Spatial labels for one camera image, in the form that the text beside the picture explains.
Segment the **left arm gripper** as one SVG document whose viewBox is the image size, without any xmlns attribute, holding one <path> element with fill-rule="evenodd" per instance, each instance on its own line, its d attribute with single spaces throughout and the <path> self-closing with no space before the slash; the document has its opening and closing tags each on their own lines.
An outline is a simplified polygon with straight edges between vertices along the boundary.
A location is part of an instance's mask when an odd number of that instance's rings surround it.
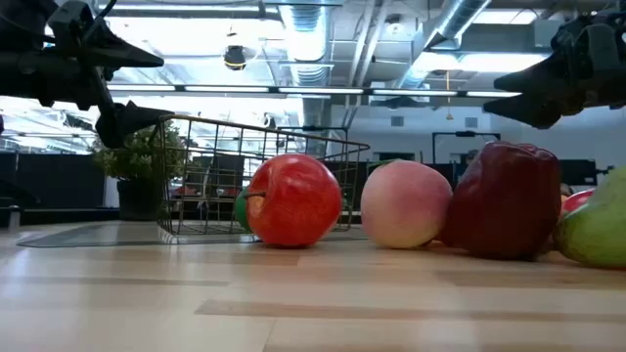
<svg viewBox="0 0 626 352">
<path fill-rule="evenodd" d="M 160 67 L 164 60 L 112 32 L 105 16 L 82 0 L 0 0 L 0 96 L 56 102 L 101 113 L 96 131 L 110 149 L 158 124 L 170 110 L 114 103 L 107 88 L 114 67 Z"/>
</svg>

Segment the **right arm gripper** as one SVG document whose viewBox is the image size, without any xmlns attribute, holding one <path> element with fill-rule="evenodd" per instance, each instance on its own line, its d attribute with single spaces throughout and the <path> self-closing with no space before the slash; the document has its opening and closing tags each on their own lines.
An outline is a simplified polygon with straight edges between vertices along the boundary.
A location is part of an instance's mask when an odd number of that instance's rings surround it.
<svg viewBox="0 0 626 352">
<path fill-rule="evenodd" d="M 485 103 L 484 111 L 549 129 L 584 108 L 626 107 L 625 34 L 626 10 L 583 15 L 562 24 L 548 58 L 496 78 L 493 86 L 507 92 L 564 95 L 520 94 Z"/>
</svg>

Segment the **dark red bell pepper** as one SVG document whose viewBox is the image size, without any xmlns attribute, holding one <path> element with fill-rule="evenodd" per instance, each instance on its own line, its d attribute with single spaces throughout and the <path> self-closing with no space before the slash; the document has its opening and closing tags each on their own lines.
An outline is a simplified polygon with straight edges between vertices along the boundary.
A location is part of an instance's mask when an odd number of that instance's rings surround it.
<svg viewBox="0 0 626 352">
<path fill-rule="evenodd" d="M 559 159 L 534 145 L 494 141 L 459 180 L 440 238 L 475 257 L 531 260 L 560 210 Z"/>
</svg>

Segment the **red orange round fruit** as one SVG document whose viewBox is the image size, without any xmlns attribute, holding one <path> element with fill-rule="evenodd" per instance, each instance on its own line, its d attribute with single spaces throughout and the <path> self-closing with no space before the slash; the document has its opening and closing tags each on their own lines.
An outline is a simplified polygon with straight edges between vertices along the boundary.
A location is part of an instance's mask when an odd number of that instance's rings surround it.
<svg viewBox="0 0 626 352">
<path fill-rule="evenodd" d="M 588 189 L 585 191 L 581 191 L 570 196 L 562 195 L 561 196 L 561 214 L 565 215 L 570 213 L 583 204 L 587 202 L 587 200 L 593 194 L 594 189 Z"/>
</svg>

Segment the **green lime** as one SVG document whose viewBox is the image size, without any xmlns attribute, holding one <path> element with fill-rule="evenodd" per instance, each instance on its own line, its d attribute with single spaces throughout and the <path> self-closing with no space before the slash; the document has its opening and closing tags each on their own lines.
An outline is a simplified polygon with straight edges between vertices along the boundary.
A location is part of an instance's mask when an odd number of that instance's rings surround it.
<svg viewBox="0 0 626 352">
<path fill-rule="evenodd" d="M 246 216 L 246 194 L 247 194 L 247 187 L 244 187 L 240 191 L 240 193 L 238 194 L 235 200 L 234 215 L 235 215 L 236 220 L 240 224 L 240 226 L 244 228 L 246 231 L 250 232 L 251 228 L 248 224 L 247 216 Z"/>
</svg>

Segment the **pink peach with leaf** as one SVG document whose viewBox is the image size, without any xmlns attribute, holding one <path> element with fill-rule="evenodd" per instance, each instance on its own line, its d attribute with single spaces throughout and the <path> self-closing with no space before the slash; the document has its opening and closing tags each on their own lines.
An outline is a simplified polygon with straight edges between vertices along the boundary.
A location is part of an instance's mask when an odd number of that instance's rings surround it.
<svg viewBox="0 0 626 352">
<path fill-rule="evenodd" d="M 362 228 L 374 243 L 409 249 L 443 229 L 453 191 L 433 168 L 412 160 L 386 160 L 369 175 L 361 195 Z"/>
</svg>

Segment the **red apple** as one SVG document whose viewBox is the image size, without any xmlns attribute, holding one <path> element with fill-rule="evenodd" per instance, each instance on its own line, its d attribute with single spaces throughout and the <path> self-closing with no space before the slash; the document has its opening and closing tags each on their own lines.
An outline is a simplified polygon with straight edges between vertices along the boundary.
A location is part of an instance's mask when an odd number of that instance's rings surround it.
<svg viewBox="0 0 626 352">
<path fill-rule="evenodd" d="M 265 161 L 248 186 L 246 219 L 263 242 L 282 247 L 315 244 L 342 211 L 335 176 L 308 154 L 280 154 Z"/>
</svg>

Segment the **potted green plant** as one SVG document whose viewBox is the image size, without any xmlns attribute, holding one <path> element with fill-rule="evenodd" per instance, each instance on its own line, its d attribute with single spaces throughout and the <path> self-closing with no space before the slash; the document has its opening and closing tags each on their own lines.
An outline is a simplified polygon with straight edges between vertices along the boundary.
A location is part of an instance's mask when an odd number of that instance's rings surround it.
<svg viewBox="0 0 626 352">
<path fill-rule="evenodd" d="M 97 139 L 90 152 L 104 173 L 117 180 L 119 218 L 128 221 L 157 219 L 164 185 L 182 175 L 187 159 L 180 129 L 171 121 L 126 136 L 119 149 Z"/>
</svg>

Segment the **black monitor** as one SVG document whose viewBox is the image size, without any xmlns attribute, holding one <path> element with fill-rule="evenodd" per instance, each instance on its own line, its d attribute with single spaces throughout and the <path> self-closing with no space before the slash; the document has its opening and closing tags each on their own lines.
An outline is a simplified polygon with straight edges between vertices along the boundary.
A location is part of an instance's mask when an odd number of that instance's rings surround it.
<svg viewBox="0 0 626 352">
<path fill-rule="evenodd" d="M 560 179 L 569 186 L 597 186 L 596 162 L 590 159 L 561 159 Z"/>
</svg>

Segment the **long ceiling light bar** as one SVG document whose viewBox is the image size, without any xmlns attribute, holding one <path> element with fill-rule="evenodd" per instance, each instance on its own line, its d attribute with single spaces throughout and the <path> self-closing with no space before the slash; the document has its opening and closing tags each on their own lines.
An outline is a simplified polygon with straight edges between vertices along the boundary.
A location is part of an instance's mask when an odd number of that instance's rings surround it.
<svg viewBox="0 0 626 352">
<path fill-rule="evenodd" d="M 280 87 L 280 86 L 219 86 L 219 85 L 157 85 L 157 84 L 110 84 L 114 92 L 178 92 L 220 94 L 296 94 L 296 95 L 349 95 L 349 96 L 405 96 L 446 98 L 509 98 L 517 92 L 467 91 L 467 90 L 408 90 L 383 88 L 339 87 Z"/>
</svg>

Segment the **black ceiling dome device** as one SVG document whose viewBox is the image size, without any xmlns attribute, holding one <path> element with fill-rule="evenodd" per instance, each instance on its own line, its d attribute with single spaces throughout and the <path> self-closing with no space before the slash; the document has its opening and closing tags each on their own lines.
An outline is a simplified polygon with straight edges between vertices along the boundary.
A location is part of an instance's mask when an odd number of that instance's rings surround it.
<svg viewBox="0 0 626 352">
<path fill-rule="evenodd" d="M 223 62 L 226 68 L 230 70 L 244 70 L 246 68 L 244 47 L 240 45 L 228 46 L 223 55 Z"/>
</svg>

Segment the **black partition panel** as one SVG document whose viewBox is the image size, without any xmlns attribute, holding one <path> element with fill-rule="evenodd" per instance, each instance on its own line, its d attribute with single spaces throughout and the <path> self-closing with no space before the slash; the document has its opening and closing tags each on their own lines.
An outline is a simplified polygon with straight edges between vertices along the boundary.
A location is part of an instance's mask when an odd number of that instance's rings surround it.
<svg viewBox="0 0 626 352">
<path fill-rule="evenodd" d="M 104 204 L 105 174 L 90 155 L 0 153 L 0 198 L 25 208 Z"/>
</svg>

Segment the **green pear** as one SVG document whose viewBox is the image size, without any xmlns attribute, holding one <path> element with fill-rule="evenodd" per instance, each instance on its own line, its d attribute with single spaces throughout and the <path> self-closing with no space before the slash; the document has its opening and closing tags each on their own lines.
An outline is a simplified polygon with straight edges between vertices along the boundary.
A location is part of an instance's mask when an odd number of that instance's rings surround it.
<svg viewBox="0 0 626 352">
<path fill-rule="evenodd" d="M 559 221 L 554 241 L 568 259 L 626 270 L 626 166 L 609 171 L 587 201 Z"/>
</svg>

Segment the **grey bordered baking mat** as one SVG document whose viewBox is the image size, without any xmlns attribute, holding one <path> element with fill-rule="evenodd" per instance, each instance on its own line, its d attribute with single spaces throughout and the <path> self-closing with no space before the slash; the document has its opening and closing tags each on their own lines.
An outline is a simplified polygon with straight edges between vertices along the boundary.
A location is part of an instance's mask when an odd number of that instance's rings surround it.
<svg viewBox="0 0 626 352">
<path fill-rule="evenodd" d="M 132 245 L 188 245 L 252 243 L 258 237 L 250 233 L 172 235 L 155 223 L 107 222 L 92 223 L 56 231 L 30 235 L 18 242 L 25 247 L 90 247 Z"/>
</svg>

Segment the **silver ventilation duct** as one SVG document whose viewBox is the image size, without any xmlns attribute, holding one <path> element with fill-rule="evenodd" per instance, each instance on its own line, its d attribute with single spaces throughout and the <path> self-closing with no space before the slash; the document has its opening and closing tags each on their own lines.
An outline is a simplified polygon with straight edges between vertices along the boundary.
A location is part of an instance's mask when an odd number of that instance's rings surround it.
<svg viewBox="0 0 626 352">
<path fill-rule="evenodd" d="M 288 56 L 291 65 L 292 85 L 296 88 L 327 87 L 330 71 L 327 66 L 329 45 L 330 13 L 321 6 L 293 5 L 280 6 L 280 14 L 286 28 Z M 318 127 L 317 131 L 307 131 L 313 135 L 308 139 L 306 154 L 321 157 L 327 145 L 321 137 L 329 137 L 329 130 L 321 130 L 330 124 L 329 101 L 303 95 L 301 125 Z"/>
</svg>

